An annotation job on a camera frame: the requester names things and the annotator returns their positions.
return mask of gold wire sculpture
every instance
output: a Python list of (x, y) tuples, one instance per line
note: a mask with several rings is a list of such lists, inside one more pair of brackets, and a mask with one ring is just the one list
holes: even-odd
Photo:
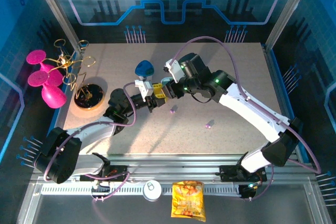
[[(65, 43), (66, 43), (65, 39), (57, 39), (54, 42), (54, 46), (56, 48), (59, 48), (59, 50), (61, 52), (57, 60), (50, 59), (50, 58), (44, 59), (44, 61), (45, 60), (54, 61), (54, 62), (56, 62), (56, 65), (57, 65), (56, 67), (50, 69), (48, 73), (50, 73), (53, 70), (58, 69), (58, 68), (64, 69), (66, 74), (63, 76), (62, 81), (65, 85), (70, 86), (71, 91), (76, 89), (75, 98), (77, 99), (79, 97), (80, 92), (83, 92), (83, 94), (87, 97), (87, 99), (90, 99), (92, 97), (92, 94), (90, 93), (90, 91), (87, 88), (86, 88), (86, 92), (85, 92), (84, 91), (85, 86), (83, 85), (87, 73), (84, 72), (84, 73), (78, 74), (78, 76), (84, 76), (81, 84), (79, 85), (79, 87), (80, 87), (79, 88), (77, 83), (76, 83), (76, 81), (77, 81), (76, 75), (73, 74), (73, 73), (70, 73), (68, 68), (71, 67), (72, 69), (76, 69), (76, 68), (80, 68), (81, 65), (84, 65), (86, 67), (91, 67), (92, 65), (94, 65), (96, 63), (96, 59), (92, 56), (86, 56), (85, 58), (83, 58), (81, 60), (73, 60), (72, 58), (73, 58), (74, 54), (72, 54), (70, 56), (70, 55), (66, 55), (64, 53), (64, 50), (63, 50), (62, 47), (65, 46)], [(83, 52), (89, 46), (89, 42), (87, 40), (81, 40), (81, 41), (78, 42), (77, 46), (80, 49), (80, 52)]]

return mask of speckled tabletop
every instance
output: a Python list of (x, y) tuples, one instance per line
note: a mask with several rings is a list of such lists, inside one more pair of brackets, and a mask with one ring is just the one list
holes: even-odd
[[(90, 44), (85, 56), (94, 56), (97, 63), (86, 71), (86, 83), (99, 84), (106, 93), (103, 104), (95, 110), (83, 111), (74, 101), (66, 116), (64, 129), (79, 127), (101, 117), (108, 107), (110, 93), (125, 83), (137, 79), (135, 67), (142, 60), (154, 65), (153, 82), (167, 77), (162, 68), (183, 44)], [(236, 57), (243, 87), (254, 97), (280, 112), (265, 57), (259, 43), (228, 44)], [(193, 43), (181, 56), (195, 52), (210, 70), (222, 69), (234, 76), (228, 54), (219, 44)], [(130, 95), (139, 93), (128, 88)], [(177, 107), (175, 114), (169, 110)], [(88, 146), (82, 153), (100, 154), (242, 154), (266, 142), (263, 135), (234, 111), (211, 101), (201, 104), (185, 95), (169, 100), (149, 113), (138, 111), (135, 126), (124, 129), (112, 138), (103, 138)], [(214, 122), (211, 129), (205, 125)]]

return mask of black round base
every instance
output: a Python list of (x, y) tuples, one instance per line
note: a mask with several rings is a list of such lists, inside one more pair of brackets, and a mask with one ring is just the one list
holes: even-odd
[(93, 110), (99, 107), (104, 100), (102, 88), (96, 84), (87, 84), (78, 91), (78, 97), (74, 97), (75, 104), (83, 110)]

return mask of can lid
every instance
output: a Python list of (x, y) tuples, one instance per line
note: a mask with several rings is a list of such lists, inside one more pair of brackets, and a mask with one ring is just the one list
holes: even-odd
[(149, 200), (156, 200), (162, 193), (162, 187), (156, 180), (149, 180), (143, 186), (143, 195)]

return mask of yellow snack bag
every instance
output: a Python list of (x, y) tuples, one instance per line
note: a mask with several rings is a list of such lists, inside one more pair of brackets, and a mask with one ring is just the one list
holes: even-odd
[(204, 184), (198, 181), (173, 183), (172, 217), (205, 222)]

